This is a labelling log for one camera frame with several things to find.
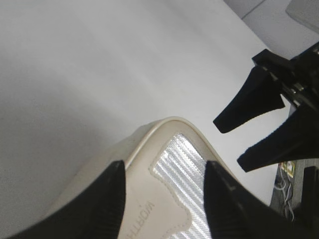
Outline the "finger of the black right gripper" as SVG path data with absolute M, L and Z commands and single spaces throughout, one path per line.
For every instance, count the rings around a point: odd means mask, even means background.
M 227 133 L 259 115 L 284 107 L 271 74 L 262 67 L 254 67 L 237 95 L 213 123 L 221 133 Z
M 245 172 L 268 165 L 319 157 L 319 113 L 299 107 L 268 137 L 249 147 L 237 162 Z

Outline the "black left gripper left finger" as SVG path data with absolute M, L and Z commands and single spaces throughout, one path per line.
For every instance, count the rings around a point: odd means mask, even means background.
M 116 239 L 126 203 L 125 164 L 112 162 L 71 202 L 14 239 Z

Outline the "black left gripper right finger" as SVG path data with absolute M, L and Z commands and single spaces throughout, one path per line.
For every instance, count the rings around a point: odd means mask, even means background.
M 248 192 L 217 161 L 207 161 L 204 209 L 214 239 L 297 239 L 299 228 Z

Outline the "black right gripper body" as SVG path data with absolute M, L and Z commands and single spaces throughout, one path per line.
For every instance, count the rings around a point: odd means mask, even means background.
M 297 109 L 307 106 L 319 113 L 319 44 L 288 60 L 268 49 L 255 55 L 252 61 L 270 73 L 276 86 Z

